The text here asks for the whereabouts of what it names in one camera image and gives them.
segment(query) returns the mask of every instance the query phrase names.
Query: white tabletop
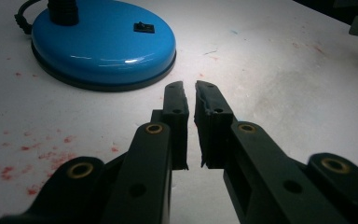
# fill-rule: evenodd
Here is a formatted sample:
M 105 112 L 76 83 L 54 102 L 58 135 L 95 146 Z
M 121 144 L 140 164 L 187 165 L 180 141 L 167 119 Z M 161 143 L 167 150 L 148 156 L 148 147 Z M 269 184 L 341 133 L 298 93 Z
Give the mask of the white tabletop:
M 171 223 L 238 223 L 222 171 L 200 168 L 193 122 L 197 80 L 212 82 L 237 119 L 261 125 L 290 157 L 317 152 L 358 165 L 358 37 L 349 25 L 290 0 L 129 0 L 173 29 L 176 64 L 137 91 L 77 89 L 36 62 L 0 1 L 0 216 L 25 211 L 54 170 L 77 156 L 111 161 L 128 150 L 164 87 L 184 81 L 189 171 L 173 172 Z M 32 21 L 47 1 L 29 8 Z

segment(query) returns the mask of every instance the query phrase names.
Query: blue lamp base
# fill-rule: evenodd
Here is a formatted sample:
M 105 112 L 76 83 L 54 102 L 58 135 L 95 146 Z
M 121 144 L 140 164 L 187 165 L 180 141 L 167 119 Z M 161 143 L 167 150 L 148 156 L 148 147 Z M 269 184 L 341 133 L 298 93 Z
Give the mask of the blue lamp base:
M 172 70 L 175 38 L 157 15 L 112 0 L 77 0 L 77 7 L 76 25 L 52 22 L 48 9 L 34 21 L 34 56 L 53 77 L 91 91 L 131 91 Z

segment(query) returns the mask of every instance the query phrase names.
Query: red stain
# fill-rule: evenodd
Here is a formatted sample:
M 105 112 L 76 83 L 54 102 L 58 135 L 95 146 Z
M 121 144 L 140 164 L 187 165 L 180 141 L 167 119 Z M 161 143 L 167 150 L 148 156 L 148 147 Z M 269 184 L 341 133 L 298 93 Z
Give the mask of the red stain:
M 30 188 L 27 188 L 28 195 L 37 194 L 42 188 L 37 185 L 32 185 Z
M 2 179 L 4 179 L 4 180 L 11 179 L 12 176 L 10 175 L 10 172 L 13 171 L 13 170 L 14 170 L 14 168 L 12 166 L 5 167 L 4 170 L 1 173 Z
M 30 146 L 30 147 L 21 147 L 21 150 L 22 151 L 28 151 L 28 150 L 30 150 L 32 148 L 40 148 L 41 145 L 42 145 L 42 143 L 36 143 L 36 144 L 34 144 L 34 145 Z
M 51 157 L 54 157 L 56 155 L 57 155 L 57 153 L 55 153 L 55 152 L 48 152 L 48 153 L 43 153 L 38 158 L 39 158 L 39 160 L 49 160 Z
M 112 147 L 112 152 L 118 152 L 117 147 Z
M 30 170 L 32 170 L 32 165 L 28 164 L 21 172 L 23 174 L 27 174 Z
M 72 152 L 48 152 L 39 156 L 39 160 L 48 160 L 50 161 L 51 170 L 57 170 L 61 165 L 67 161 L 74 159 L 76 157 L 75 153 Z
M 69 135 L 69 136 L 67 136 L 66 138 L 63 139 L 63 142 L 64 143 L 71 143 L 72 141 L 74 141 L 75 138 L 76 138 L 75 136 Z
M 61 165 L 67 161 L 74 159 L 76 157 L 75 153 L 61 153 L 58 158 L 53 158 L 51 161 L 51 170 L 57 170 Z

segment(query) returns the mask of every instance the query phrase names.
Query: black power cord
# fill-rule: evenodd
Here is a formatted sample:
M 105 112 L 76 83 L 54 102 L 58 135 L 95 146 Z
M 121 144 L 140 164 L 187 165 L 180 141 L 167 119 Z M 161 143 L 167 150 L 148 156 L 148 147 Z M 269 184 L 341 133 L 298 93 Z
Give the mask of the black power cord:
M 20 28 L 24 31 L 26 35 L 30 35 L 32 32 L 32 24 L 28 23 L 28 21 L 24 17 L 24 11 L 30 7 L 31 5 L 39 2 L 40 0 L 28 0 L 19 9 L 19 12 L 14 15 L 14 18 L 16 19 L 17 24 L 20 26 Z

